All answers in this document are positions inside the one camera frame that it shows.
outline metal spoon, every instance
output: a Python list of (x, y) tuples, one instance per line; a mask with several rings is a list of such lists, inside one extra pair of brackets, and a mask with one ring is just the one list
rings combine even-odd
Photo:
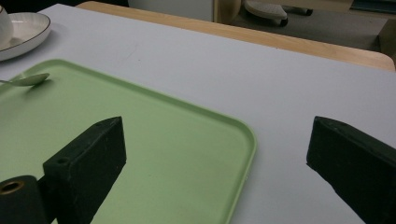
[(49, 75), (50, 75), (49, 73), (43, 73), (43, 74), (32, 75), (29, 77), (23, 77), (13, 81), (0, 80), (0, 82), (10, 84), (13, 86), (34, 86), (46, 80)]

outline white tabletop surface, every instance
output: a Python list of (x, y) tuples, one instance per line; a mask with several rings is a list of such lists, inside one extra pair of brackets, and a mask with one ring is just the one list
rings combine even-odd
[(396, 76), (349, 63), (56, 5), (49, 38), (0, 78), (66, 59), (241, 119), (259, 147), (232, 223), (363, 223), (306, 165), (314, 116), (396, 147)]

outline gray carpet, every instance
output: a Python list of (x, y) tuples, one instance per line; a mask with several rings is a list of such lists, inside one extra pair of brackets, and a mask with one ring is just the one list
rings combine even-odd
[(321, 10), (314, 10), (311, 16), (305, 16), (306, 10), (303, 8), (284, 9), (289, 18), (286, 27), (279, 27), (280, 21), (256, 17), (248, 13), (243, 6), (232, 25), (355, 49), (380, 51), (377, 35), (386, 19)]

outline wooden table edge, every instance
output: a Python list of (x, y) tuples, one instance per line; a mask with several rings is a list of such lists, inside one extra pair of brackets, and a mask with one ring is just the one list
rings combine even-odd
[(389, 56), (380, 52), (364, 49), (353, 49), (297, 37), (276, 35), (210, 21), (199, 21), (195, 19), (130, 7), (120, 7), (94, 1), (81, 3), (77, 5), (77, 7), (124, 18), (149, 21), (201, 33), (223, 36), (277, 49), (286, 49), (336, 61), (354, 63), (392, 72), (395, 71), (395, 64), (393, 60)]

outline tray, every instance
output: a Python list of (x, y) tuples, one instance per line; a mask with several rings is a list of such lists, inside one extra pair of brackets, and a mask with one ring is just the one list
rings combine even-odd
[(122, 116), (127, 163), (92, 223), (228, 223), (256, 140), (239, 120), (62, 60), (32, 88), (0, 86), (0, 180), (42, 163), (96, 121)]

